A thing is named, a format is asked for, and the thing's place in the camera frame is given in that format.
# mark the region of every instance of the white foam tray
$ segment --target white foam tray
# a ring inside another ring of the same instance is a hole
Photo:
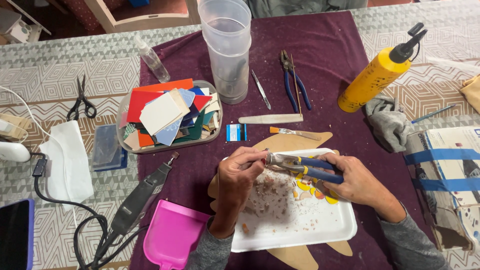
[[[276,154],[316,157],[327,152],[333,153],[328,148],[318,148]],[[357,233],[357,223],[350,201],[340,198],[339,202],[333,205],[325,199],[318,200],[315,197],[295,201],[292,190],[286,189],[288,185],[292,186],[294,174],[266,168],[259,178],[265,176],[274,179],[278,194],[264,192],[258,195],[256,187],[253,187],[250,199],[256,200],[256,214],[240,213],[233,235],[232,252],[343,241],[351,239]],[[280,183],[285,181],[288,184],[280,186]],[[298,187],[295,187],[295,190],[299,194],[304,192]],[[269,203],[268,211],[260,213],[266,202]],[[244,233],[243,223],[250,230],[248,233]]]

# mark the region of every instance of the blue pencil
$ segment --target blue pencil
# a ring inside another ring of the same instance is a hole
[[[424,116],[422,116],[422,117],[420,117],[420,118],[417,118],[417,119],[415,119],[415,120],[412,121],[412,124],[415,124],[416,122],[420,122],[420,121],[425,120],[425,119],[427,119],[427,118],[429,118],[429,117],[432,117],[432,116],[434,116],[434,115],[436,115],[436,114],[439,114],[439,113],[441,113],[441,112],[444,111],[444,110],[448,110],[449,108],[453,108],[453,107],[455,107],[455,105],[456,105],[456,104],[447,106],[447,107],[445,107],[445,108],[441,108],[441,109],[436,110],[436,111],[434,111],[434,112],[431,112],[431,113],[429,113],[429,114],[427,114],[427,115],[424,115]]]

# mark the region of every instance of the wooden chair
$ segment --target wooden chair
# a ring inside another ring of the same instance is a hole
[[[107,34],[200,24],[197,0],[185,0],[188,14],[151,14],[121,21],[116,21],[115,18],[113,18],[112,13],[103,0],[85,0],[85,3]]]

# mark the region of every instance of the phone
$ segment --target phone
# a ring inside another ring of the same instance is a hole
[[[0,270],[31,270],[35,201],[0,208]]]

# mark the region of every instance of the dremel box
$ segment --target dremel box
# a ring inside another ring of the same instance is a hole
[[[437,248],[479,252],[480,127],[415,132],[406,147],[405,162]]]

